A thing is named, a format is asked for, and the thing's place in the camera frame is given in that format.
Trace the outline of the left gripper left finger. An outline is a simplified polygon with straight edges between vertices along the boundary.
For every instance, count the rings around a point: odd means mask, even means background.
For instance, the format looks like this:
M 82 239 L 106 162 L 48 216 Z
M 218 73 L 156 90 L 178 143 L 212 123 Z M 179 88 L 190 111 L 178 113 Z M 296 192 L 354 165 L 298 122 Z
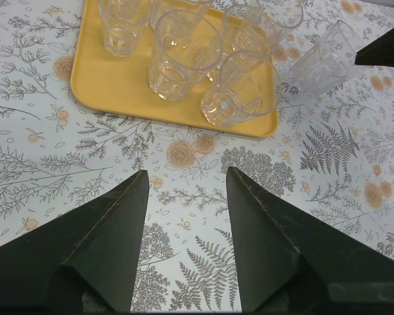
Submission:
M 145 170 L 0 247 L 0 312 L 80 312 L 91 292 L 131 308 L 148 204 Z

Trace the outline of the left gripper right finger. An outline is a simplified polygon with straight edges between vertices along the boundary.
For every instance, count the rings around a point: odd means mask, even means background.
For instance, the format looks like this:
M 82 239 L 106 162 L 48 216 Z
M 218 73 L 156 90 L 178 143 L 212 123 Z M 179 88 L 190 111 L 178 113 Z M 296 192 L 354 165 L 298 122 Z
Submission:
M 245 312 L 394 312 L 394 261 L 227 171 Z

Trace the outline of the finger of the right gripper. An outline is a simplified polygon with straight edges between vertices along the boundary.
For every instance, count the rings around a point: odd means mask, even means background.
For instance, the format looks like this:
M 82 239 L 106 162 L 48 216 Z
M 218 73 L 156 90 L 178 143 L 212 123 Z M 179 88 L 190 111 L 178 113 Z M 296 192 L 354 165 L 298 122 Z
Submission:
M 355 57 L 355 64 L 394 68 L 394 28 L 359 50 Z

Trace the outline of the clear glass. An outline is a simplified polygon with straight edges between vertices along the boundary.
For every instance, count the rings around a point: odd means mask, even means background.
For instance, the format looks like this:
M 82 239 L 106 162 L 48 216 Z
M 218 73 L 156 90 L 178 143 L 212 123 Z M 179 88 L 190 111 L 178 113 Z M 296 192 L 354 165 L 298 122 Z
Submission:
M 303 6 L 298 0 L 258 0 L 257 5 L 270 18 L 279 41 L 290 35 L 303 21 Z
M 246 50 L 269 58 L 278 46 L 278 35 L 268 15 L 246 4 L 232 5 L 224 12 L 221 37 L 226 55 Z
M 214 0 L 153 0 L 150 25 L 154 29 L 158 19 L 166 12 L 173 10 L 186 10 L 204 16 L 213 2 Z
M 293 66 L 295 85 L 303 93 L 321 95 L 360 75 L 368 66 L 355 64 L 364 42 L 343 20 L 338 20 Z
M 98 1 L 104 47 L 115 56 L 130 56 L 150 20 L 152 1 Z
M 223 55 L 223 40 L 206 18 L 171 10 L 156 22 L 148 68 L 150 88 L 164 100 L 182 100 Z
M 282 80 L 270 59 L 240 50 L 224 59 L 200 109 L 210 124 L 229 128 L 270 114 L 281 96 Z

